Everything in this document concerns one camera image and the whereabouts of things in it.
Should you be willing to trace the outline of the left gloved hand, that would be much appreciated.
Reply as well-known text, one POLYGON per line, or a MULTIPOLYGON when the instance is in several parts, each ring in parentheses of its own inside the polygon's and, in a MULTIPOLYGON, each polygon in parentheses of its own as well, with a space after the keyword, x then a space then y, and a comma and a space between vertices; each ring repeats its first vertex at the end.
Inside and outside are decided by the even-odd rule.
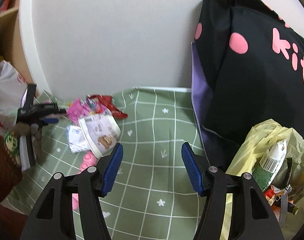
POLYGON ((21 122, 18 122, 14 127, 12 127, 9 130, 9 134, 13 135, 17 139, 20 139, 21 137, 26 137, 31 135, 34 137, 33 141, 33 151, 37 158, 40 158, 42 156, 42 130, 39 129, 37 131, 31 129, 31 126, 28 124, 24 124, 21 122))

